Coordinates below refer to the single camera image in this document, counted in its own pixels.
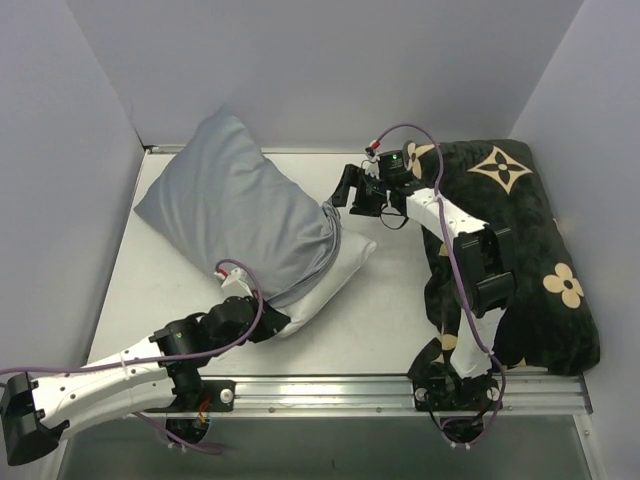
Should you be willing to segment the white pillow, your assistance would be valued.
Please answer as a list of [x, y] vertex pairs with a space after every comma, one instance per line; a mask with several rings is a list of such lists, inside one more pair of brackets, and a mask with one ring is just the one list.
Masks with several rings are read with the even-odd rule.
[[279, 309], [289, 322], [275, 337], [289, 337], [305, 326], [351, 280], [376, 248], [375, 241], [342, 228], [339, 251], [331, 267], [304, 297]]

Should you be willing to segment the grey pillowcase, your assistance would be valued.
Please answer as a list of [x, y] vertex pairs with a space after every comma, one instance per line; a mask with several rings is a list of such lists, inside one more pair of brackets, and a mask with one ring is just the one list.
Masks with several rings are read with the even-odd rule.
[[336, 209], [285, 176], [225, 107], [200, 123], [135, 212], [206, 275], [224, 259], [248, 267], [275, 306], [308, 293], [340, 248]]

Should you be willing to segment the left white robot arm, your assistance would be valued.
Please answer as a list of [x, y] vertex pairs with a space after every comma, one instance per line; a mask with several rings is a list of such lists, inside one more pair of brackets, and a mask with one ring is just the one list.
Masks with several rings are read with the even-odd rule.
[[34, 462], [61, 441], [128, 414], [213, 404], [220, 397], [208, 392], [201, 368], [247, 341], [274, 337], [290, 322], [266, 301], [232, 296], [74, 371], [6, 369], [1, 396], [6, 460], [11, 466]]

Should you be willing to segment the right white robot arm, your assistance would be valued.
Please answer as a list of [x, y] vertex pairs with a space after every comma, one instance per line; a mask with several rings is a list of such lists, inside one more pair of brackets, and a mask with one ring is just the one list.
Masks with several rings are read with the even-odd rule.
[[462, 310], [457, 344], [450, 357], [458, 375], [443, 385], [446, 402], [465, 409], [479, 397], [474, 378], [489, 372], [499, 324], [516, 290], [511, 230], [494, 228], [411, 176], [399, 150], [348, 164], [330, 197], [349, 213], [380, 217], [387, 207], [436, 235], [449, 250], [454, 298]]

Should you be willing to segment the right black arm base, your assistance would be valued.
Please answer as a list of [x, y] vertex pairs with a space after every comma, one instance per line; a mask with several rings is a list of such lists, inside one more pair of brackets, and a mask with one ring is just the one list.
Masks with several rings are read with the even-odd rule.
[[415, 408], [421, 412], [487, 413], [500, 394], [499, 383], [491, 374], [460, 378], [444, 363], [412, 366], [407, 376], [412, 382]]

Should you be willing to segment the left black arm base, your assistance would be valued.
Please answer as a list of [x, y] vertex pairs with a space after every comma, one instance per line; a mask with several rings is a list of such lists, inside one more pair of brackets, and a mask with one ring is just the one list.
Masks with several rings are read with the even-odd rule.
[[234, 408], [236, 382], [229, 378], [201, 377], [197, 371], [177, 374], [172, 378], [175, 399], [169, 413], [224, 413]]

